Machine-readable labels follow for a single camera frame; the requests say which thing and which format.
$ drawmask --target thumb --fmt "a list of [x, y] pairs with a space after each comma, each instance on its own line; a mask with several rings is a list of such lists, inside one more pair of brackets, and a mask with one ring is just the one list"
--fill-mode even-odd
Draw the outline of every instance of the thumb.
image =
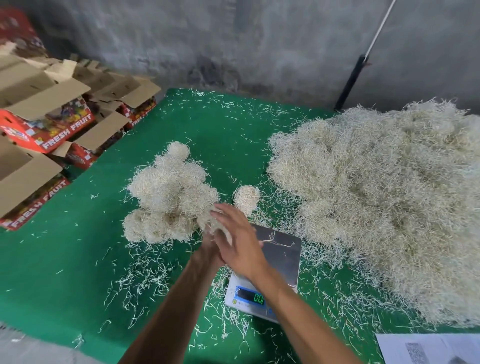
[[226, 260], [228, 260], [232, 255], [233, 247], [228, 243], [225, 233], [220, 229], [215, 230], [213, 233], [213, 238], [218, 246], [218, 249], [220, 250], [223, 260], [226, 262]]

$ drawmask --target concrete floor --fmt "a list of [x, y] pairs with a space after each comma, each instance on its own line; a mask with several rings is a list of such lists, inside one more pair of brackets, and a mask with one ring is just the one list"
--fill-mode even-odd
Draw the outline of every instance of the concrete floor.
[[1, 364], [101, 364], [77, 350], [26, 336], [0, 323]]

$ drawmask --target paper sheet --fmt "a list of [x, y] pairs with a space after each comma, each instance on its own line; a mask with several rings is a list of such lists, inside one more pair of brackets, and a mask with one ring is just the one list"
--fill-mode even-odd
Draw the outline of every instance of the paper sheet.
[[385, 364], [480, 364], [480, 334], [376, 334]]

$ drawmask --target black pole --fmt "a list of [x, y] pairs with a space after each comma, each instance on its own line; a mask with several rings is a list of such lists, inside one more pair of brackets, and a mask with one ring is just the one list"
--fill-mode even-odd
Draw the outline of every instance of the black pole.
[[338, 98], [334, 110], [335, 111], [340, 111], [343, 108], [343, 104], [345, 104], [345, 100], [350, 94], [350, 91], [352, 90], [353, 85], [357, 81], [357, 78], [360, 75], [361, 70], [365, 66], [365, 63], [367, 62], [368, 57], [365, 57], [364, 54], [360, 55], [357, 64], [353, 68], [352, 73], [350, 74], [350, 78], [348, 79], [347, 83], [345, 84], [345, 87], [343, 88], [342, 93], [340, 94], [340, 97]]

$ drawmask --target qr code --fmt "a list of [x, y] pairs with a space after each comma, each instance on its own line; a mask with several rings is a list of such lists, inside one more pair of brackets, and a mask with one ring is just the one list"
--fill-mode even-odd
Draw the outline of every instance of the qr code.
[[417, 342], [407, 342], [405, 344], [413, 364], [430, 364], [423, 347]]

